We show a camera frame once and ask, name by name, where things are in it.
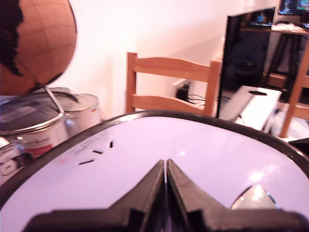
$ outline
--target wooden chair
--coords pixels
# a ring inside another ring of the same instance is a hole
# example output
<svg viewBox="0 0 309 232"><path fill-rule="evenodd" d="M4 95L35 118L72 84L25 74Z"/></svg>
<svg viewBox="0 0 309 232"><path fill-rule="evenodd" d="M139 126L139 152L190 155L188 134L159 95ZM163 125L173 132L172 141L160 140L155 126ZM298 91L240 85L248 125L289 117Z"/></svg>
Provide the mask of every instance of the wooden chair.
<svg viewBox="0 0 309 232"><path fill-rule="evenodd" d="M128 53L126 112L134 112L135 108L144 110L170 109L212 116L217 101L220 68L221 63L216 61L212 61L211 66L208 67L181 59L137 58L136 53ZM207 82L208 87L204 109L177 98L137 95L136 73L148 73Z"/></svg>
<svg viewBox="0 0 309 232"><path fill-rule="evenodd" d="M292 120L292 117L298 117L309 120L309 105L297 104L300 98L302 89L309 88L309 76L306 76L309 66L309 41L298 70L298 74L293 86L293 91L290 97L289 108L283 123L283 127L279 137L286 138L287 132Z"/></svg>

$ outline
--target metal object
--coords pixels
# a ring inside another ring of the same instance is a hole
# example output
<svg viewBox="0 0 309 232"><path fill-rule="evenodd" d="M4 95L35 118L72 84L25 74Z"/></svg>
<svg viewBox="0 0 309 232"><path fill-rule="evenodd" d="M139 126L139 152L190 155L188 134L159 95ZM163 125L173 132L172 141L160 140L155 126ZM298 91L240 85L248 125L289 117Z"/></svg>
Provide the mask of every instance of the metal object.
<svg viewBox="0 0 309 232"><path fill-rule="evenodd" d="M75 94L72 99L68 94L56 94L65 111L64 118L70 137L101 122L98 98L91 94Z"/></svg>
<svg viewBox="0 0 309 232"><path fill-rule="evenodd" d="M234 202L231 209L278 209L278 205L262 186L256 185L247 189Z"/></svg>
<svg viewBox="0 0 309 232"><path fill-rule="evenodd" d="M52 92L46 86L44 86L44 89L47 92L50 99L52 100L52 102L57 107L59 114L56 117L54 117L54 118L52 118L52 119L50 119L46 122L40 123L38 125L27 127L27 128L24 128L24 129L19 129L19 130L0 131L0 134L5 135L5 134L21 134L21 133L33 132L35 130L43 129L47 126L50 126L50 125L54 124L57 120L59 120L63 117L64 111L63 111L61 105L58 103L57 99L54 97Z"/></svg>

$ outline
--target wooden chair leg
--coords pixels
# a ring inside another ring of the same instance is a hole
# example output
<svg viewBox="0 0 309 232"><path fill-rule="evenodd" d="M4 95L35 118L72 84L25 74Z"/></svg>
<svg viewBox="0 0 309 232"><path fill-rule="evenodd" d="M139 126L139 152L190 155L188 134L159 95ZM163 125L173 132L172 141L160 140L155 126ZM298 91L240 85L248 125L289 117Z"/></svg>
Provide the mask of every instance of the wooden chair leg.
<svg viewBox="0 0 309 232"><path fill-rule="evenodd" d="M303 58L302 58L302 61L301 61L301 64L298 70L298 74L297 74L297 77L294 83L293 91L292 91L290 102L289 102L290 105L286 113L286 117L283 123L281 133L279 135L280 138L287 137L287 132L291 124L291 120L292 120L292 117L295 111L295 106L300 98L302 84L303 84L304 78L306 78L308 64L309 64L309 40L307 42L305 52L304 52L304 55L303 55Z"/></svg>
<svg viewBox="0 0 309 232"><path fill-rule="evenodd" d="M136 53L127 53L127 76L126 76L126 113L135 111L133 107L133 94L136 94L136 72L133 71Z"/></svg>

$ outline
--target white wall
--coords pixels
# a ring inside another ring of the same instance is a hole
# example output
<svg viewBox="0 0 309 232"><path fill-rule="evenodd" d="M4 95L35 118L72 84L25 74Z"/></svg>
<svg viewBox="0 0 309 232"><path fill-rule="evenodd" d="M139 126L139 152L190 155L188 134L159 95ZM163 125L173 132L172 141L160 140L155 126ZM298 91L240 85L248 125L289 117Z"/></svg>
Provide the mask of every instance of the white wall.
<svg viewBox="0 0 309 232"><path fill-rule="evenodd" d="M51 86L98 96L104 119L125 112L127 51L209 64L222 53L227 15L274 5L271 0L70 2L78 30L76 50ZM140 77L138 93L174 95L174 78Z"/></svg>

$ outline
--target television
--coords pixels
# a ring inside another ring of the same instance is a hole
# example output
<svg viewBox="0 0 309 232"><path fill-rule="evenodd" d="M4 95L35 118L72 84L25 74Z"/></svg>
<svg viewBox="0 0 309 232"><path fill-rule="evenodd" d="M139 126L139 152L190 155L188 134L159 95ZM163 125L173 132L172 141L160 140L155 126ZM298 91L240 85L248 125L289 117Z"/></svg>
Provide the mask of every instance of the television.
<svg viewBox="0 0 309 232"><path fill-rule="evenodd" d="M280 15L303 15L309 8L309 0L280 0L278 13Z"/></svg>
<svg viewBox="0 0 309 232"><path fill-rule="evenodd" d="M227 17L218 118L226 119L220 112L242 86L262 86L274 14L275 8L269 8Z"/></svg>

